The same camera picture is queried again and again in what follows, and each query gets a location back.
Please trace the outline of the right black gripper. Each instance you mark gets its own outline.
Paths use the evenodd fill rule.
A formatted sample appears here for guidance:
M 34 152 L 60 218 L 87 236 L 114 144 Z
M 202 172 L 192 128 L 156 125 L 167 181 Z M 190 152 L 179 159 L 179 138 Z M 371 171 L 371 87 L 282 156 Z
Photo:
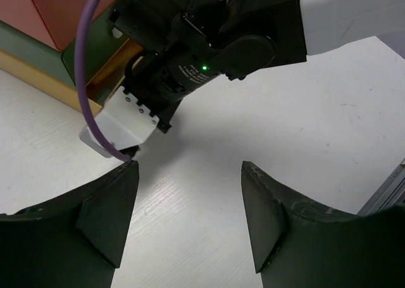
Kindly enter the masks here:
M 252 33 L 230 26 L 238 0 L 117 0 L 110 21 L 142 46 L 125 67 L 125 92 L 167 132 L 181 100 L 214 78 L 253 71 Z

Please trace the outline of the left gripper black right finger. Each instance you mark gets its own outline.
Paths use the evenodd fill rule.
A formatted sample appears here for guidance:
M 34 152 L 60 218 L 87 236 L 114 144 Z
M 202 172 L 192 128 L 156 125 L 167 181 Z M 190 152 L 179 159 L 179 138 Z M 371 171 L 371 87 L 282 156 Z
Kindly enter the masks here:
M 264 287 L 403 287 L 404 206 L 359 216 L 283 185 L 250 161 L 241 187 Z

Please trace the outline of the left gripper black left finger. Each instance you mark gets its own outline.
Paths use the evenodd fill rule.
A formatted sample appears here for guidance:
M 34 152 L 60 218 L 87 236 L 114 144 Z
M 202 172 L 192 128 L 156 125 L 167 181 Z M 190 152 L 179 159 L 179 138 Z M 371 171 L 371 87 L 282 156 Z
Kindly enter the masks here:
M 139 186 L 139 164 L 19 212 L 1 214 L 1 287 L 111 287 Z

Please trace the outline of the green drawer box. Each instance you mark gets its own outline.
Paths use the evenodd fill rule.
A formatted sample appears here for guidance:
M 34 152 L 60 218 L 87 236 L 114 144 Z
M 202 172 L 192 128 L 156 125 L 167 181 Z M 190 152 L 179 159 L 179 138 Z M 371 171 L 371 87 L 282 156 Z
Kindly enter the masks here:
M 97 75 L 128 40 L 124 35 L 119 38 L 113 35 L 113 26 L 108 20 L 110 11 L 107 9 L 89 27 L 85 51 L 85 79 L 87 82 Z M 67 45 L 64 50 L 57 51 L 2 22 L 1 50 L 56 80 L 75 87 L 75 41 Z

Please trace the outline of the yellow bottom drawer box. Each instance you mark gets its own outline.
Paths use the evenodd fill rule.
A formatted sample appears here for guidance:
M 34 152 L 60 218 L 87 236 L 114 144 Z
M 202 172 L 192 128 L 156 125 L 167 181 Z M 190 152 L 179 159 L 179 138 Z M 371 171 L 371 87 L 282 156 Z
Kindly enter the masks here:
M 123 69 L 129 59 L 142 51 L 140 45 L 126 41 L 111 59 L 92 77 L 87 85 L 90 108 L 95 115 L 100 112 L 106 98 L 118 87 Z M 1 69 L 79 111 L 80 105 L 75 87 L 34 68 L 34 66 L 1 52 Z

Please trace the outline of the coral top drawer box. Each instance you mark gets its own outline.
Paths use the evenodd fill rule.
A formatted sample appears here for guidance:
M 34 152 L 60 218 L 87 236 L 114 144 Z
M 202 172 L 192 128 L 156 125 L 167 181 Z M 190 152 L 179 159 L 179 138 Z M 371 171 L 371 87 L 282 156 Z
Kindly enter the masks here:
M 55 50 L 76 37 L 87 0 L 1 0 L 1 21 Z

